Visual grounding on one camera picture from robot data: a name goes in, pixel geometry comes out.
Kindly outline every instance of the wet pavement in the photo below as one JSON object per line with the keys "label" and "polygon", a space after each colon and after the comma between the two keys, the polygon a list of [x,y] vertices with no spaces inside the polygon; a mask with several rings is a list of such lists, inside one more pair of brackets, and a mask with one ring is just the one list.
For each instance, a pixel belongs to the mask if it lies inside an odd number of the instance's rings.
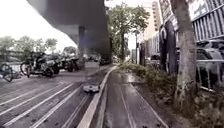
{"label": "wet pavement", "polygon": [[130,74],[113,72],[110,75],[104,128],[165,128],[132,82],[141,81]]}
{"label": "wet pavement", "polygon": [[95,70],[88,71],[88,81],[100,83],[99,93],[83,91],[84,71],[61,72],[51,79],[33,76],[12,83],[0,80],[0,126],[165,128],[150,104],[133,87],[133,82],[141,80],[115,71],[109,74],[110,71],[109,67],[101,68],[98,74],[94,74]]}
{"label": "wet pavement", "polygon": [[[89,69],[88,81],[99,83],[108,67]],[[82,90],[85,72],[61,72],[54,78],[32,76],[0,80],[0,126],[5,128],[74,128],[94,94]]]}

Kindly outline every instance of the tree trunk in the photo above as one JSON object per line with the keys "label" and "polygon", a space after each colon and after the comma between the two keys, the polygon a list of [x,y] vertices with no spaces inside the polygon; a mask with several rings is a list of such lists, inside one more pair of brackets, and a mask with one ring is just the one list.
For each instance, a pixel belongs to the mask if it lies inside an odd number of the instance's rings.
{"label": "tree trunk", "polygon": [[180,62],[174,105],[185,114],[194,113],[196,87],[196,45],[186,0],[171,0],[172,10],[178,22]]}
{"label": "tree trunk", "polygon": [[122,32],[121,33],[121,61],[124,62],[124,59],[125,59],[125,50],[124,50],[124,45],[125,45],[125,42],[124,42],[124,33]]}

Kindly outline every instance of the overpass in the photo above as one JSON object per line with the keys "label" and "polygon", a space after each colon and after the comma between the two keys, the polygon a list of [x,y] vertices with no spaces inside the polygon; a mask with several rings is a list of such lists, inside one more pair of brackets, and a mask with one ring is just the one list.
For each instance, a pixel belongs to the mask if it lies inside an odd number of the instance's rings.
{"label": "overpass", "polygon": [[104,0],[27,0],[54,28],[84,51],[111,55]]}

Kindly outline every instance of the pole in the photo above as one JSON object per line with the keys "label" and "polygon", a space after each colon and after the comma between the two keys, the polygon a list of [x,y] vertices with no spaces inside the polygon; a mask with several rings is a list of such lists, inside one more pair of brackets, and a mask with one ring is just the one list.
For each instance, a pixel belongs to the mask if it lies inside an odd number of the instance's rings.
{"label": "pole", "polygon": [[138,64],[138,37],[137,37],[137,32],[135,33],[135,37],[136,37],[136,49],[135,49],[135,55],[136,55],[136,64]]}

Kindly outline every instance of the green foliage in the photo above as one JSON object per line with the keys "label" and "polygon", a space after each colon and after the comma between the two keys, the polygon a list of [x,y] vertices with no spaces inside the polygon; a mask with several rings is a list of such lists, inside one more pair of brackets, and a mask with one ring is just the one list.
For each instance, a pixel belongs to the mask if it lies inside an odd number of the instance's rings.
{"label": "green foliage", "polygon": [[166,72],[155,70],[154,68],[146,68],[141,65],[124,63],[119,68],[127,72],[133,72],[137,76],[144,78],[148,87],[155,93],[155,97],[163,100],[164,103],[171,104],[173,102],[174,91],[176,87],[177,77],[169,75]]}
{"label": "green foliage", "polygon": [[8,61],[10,51],[23,52],[22,59],[26,58],[30,52],[46,52],[46,50],[54,52],[56,43],[56,39],[47,39],[44,42],[42,39],[34,40],[28,36],[23,36],[18,40],[13,39],[10,36],[1,37],[0,61]]}
{"label": "green foliage", "polygon": [[[130,63],[120,64],[119,69],[126,72],[133,72],[137,76],[144,78],[150,91],[153,92],[155,100],[170,105],[171,107],[173,106],[174,92],[177,85],[177,77],[175,75],[155,70],[152,67],[145,68]],[[192,106],[195,107],[194,115],[189,115],[189,117],[183,113],[182,115],[188,118],[195,128],[222,128],[224,126],[223,92],[210,93],[199,91],[194,101],[192,103]]]}
{"label": "green foliage", "polygon": [[77,48],[73,47],[73,46],[68,46],[68,47],[65,47],[64,50],[63,50],[63,53],[65,54],[74,54],[76,55],[77,54]]}
{"label": "green foliage", "polygon": [[10,36],[0,38],[0,50],[10,50],[14,46],[15,40]]}
{"label": "green foliage", "polygon": [[45,41],[46,48],[49,48],[52,53],[54,53],[54,51],[56,50],[56,44],[57,44],[57,40],[54,38],[47,39]]}
{"label": "green foliage", "polygon": [[113,39],[113,53],[121,58],[122,45],[125,55],[129,53],[128,38],[125,37],[125,34],[143,31],[147,27],[145,21],[148,19],[149,13],[142,7],[128,7],[124,3],[112,9],[107,8],[106,11],[109,17],[108,30]]}

